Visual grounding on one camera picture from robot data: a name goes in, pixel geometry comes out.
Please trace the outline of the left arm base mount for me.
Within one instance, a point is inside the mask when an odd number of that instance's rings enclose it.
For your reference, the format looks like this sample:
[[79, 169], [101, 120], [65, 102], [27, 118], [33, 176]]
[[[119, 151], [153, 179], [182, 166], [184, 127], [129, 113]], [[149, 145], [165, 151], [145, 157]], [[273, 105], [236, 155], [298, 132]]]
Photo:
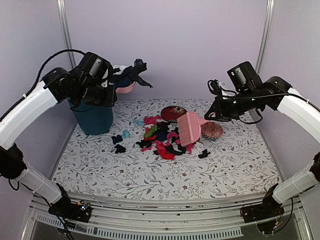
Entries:
[[58, 183], [56, 185], [61, 191], [61, 199], [50, 204], [48, 213], [64, 219], [88, 223], [92, 214], [90, 203], [84, 200], [72, 203], [64, 188]]

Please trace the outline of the pink plastic hand brush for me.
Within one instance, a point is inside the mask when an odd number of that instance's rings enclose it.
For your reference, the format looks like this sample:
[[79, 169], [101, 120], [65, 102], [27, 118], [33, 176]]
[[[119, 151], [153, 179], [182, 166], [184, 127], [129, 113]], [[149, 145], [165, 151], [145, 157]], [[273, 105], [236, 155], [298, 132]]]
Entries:
[[199, 118], [196, 112], [188, 111], [177, 119], [179, 139], [182, 147], [195, 143], [201, 136], [201, 126], [209, 122]]

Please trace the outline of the pink plastic dustpan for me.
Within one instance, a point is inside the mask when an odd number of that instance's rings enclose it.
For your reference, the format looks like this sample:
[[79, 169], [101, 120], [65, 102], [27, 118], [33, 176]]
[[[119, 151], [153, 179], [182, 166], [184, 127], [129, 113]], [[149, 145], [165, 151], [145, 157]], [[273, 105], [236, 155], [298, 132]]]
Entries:
[[[124, 69], [127, 68], [126, 65], [114, 65], [113, 67], [114, 67], [114, 70], [117, 69], [117, 68], [120, 69], [120, 71], [119, 71], [118, 73], [116, 73], [116, 75], [121, 74], [121, 73], [124, 71]], [[130, 93], [130, 92], [135, 88], [135, 85], [136, 85], [136, 83], [133, 81], [133, 82], [132, 82], [130, 85], [128, 85], [128, 86], [118, 87], [118, 88], [115, 90], [115, 92], [116, 92], [117, 94], [127, 94], [127, 93]]]

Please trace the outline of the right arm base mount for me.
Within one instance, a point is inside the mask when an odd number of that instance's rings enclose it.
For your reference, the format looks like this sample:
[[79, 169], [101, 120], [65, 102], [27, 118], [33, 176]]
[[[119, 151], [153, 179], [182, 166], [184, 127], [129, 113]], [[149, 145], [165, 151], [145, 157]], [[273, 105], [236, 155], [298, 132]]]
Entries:
[[257, 229], [264, 235], [274, 234], [283, 219], [285, 213], [281, 203], [272, 198], [271, 193], [267, 193], [262, 199], [262, 203], [244, 205], [240, 209], [240, 215], [245, 223], [261, 221], [276, 217], [273, 223], [259, 223]]

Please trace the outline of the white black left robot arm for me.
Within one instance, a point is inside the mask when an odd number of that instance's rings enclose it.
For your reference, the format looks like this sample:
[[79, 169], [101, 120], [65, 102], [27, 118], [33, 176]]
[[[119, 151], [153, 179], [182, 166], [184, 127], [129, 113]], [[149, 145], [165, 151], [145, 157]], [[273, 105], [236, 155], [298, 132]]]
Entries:
[[16, 140], [39, 116], [65, 99], [71, 102], [86, 135], [109, 132], [111, 108], [117, 99], [116, 90], [109, 83], [113, 73], [112, 67], [78, 66], [70, 72], [55, 68], [0, 119], [0, 175], [44, 197], [63, 217], [70, 217], [75, 211], [68, 194], [24, 162]]

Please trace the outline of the central colourful paper scrap pile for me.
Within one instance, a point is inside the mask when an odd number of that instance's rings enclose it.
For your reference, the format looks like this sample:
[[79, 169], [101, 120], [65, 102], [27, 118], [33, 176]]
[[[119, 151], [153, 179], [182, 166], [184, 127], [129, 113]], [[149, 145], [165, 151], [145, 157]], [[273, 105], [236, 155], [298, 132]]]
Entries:
[[[118, 87], [126, 87], [132, 82], [135, 82], [135, 84], [142, 87], [152, 89], [153, 86], [140, 76], [140, 74], [146, 70], [147, 63], [142, 59], [137, 58], [133, 65], [127, 66], [120, 74], [116, 74], [120, 69], [114, 69], [113, 67], [108, 82], [114, 84], [116, 89]], [[142, 152], [151, 150], [152, 147], [155, 146], [154, 153], [164, 160], [174, 160], [176, 156], [192, 153], [194, 144], [191, 143], [187, 146], [182, 146], [179, 130], [177, 128], [171, 130], [170, 125], [173, 123], [163, 120], [161, 112], [157, 115], [146, 115], [143, 118], [140, 117], [133, 120], [143, 120], [144, 122], [143, 136], [141, 137], [141, 140], [136, 142]]]

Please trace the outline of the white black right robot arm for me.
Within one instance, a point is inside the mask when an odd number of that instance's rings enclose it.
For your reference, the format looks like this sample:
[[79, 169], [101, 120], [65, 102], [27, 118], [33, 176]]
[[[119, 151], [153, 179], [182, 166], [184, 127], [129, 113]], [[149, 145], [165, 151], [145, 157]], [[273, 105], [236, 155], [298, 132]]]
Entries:
[[[206, 120], [239, 120], [240, 116], [249, 110], [263, 111], [269, 106], [289, 117], [317, 142], [320, 140], [320, 110], [302, 97], [288, 82], [278, 76], [273, 76], [266, 82], [262, 82], [259, 76], [233, 76], [231, 80], [236, 89], [235, 95], [227, 95], [216, 79], [207, 82], [208, 89], [215, 95], [215, 99], [204, 115]], [[269, 218], [278, 210], [278, 205], [310, 190], [319, 182], [320, 155], [316, 154], [305, 168], [268, 190], [258, 213], [262, 218]]]

